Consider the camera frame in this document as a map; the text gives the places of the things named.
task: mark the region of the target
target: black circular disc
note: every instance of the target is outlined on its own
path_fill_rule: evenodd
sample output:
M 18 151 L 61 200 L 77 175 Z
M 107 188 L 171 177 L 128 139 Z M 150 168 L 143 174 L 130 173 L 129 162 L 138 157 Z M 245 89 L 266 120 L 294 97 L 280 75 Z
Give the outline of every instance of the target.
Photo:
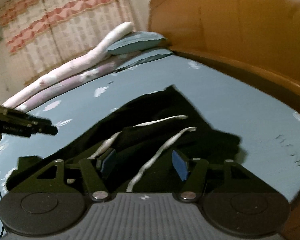
M 85 211 L 78 193 L 13 193 L 0 201 L 0 219 L 8 231 L 22 236 L 47 236 L 77 222 Z
M 208 193 L 203 210 L 212 225 L 239 237 L 261 237 L 281 230 L 290 205 L 280 193 Z

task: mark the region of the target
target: curtain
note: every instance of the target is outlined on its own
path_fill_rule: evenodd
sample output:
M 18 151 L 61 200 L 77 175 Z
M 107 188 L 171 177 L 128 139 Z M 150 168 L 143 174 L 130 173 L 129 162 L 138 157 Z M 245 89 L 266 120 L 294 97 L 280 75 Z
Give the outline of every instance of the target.
M 28 85 L 129 21 L 129 0 L 11 0 L 0 9 L 8 68 Z

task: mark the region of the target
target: blue pillow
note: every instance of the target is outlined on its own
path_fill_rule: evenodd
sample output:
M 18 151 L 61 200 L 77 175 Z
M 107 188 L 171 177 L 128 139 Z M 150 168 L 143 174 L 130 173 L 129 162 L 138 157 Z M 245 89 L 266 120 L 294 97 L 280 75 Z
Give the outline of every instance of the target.
M 168 49 L 149 49 L 141 53 L 140 55 L 126 61 L 119 67 L 117 67 L 117 71 L 125 70 L 127 68 L 133 67 L 135 65 L 139 65 L 142 63 L 151 62 L 160 58 L 164 58 L 167 56 L 173 55 L 173 52 Z
M 107 53 L 120 55 L 139 50 L 151 49 L 167 40 L 164 36 L 154 32 L 134 32 L 126 35 L 107 48 Z

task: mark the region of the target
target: gray ribbed surface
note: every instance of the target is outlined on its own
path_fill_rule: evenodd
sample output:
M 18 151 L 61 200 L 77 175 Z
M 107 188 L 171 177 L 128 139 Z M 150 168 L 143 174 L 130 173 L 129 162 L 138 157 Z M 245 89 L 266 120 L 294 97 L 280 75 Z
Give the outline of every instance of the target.
M 86 217 L 68 231 L 40 240 L 237 240 L 212 227 L 193 204 L 176 201 L 172 194 L 117 194 L 96 203 Z M 9 234 L 5 240 L 30 240 Z M 283 239 L 280 235 L 264 238 Z

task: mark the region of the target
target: white blanket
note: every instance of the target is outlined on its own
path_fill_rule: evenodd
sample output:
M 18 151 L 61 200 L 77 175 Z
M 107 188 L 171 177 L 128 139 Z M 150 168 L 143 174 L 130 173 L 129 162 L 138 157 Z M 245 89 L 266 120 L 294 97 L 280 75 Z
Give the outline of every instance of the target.
M 132 22 L 125 22 L 114 28 L 87 54 L 75 58 L 37 79 L 3 103 L 3 106 L 15 108 L 41 90 L 52 86 L 70 76 L 76 75 L 99 63 L 106 56 L 106 49 L 133 30 Z

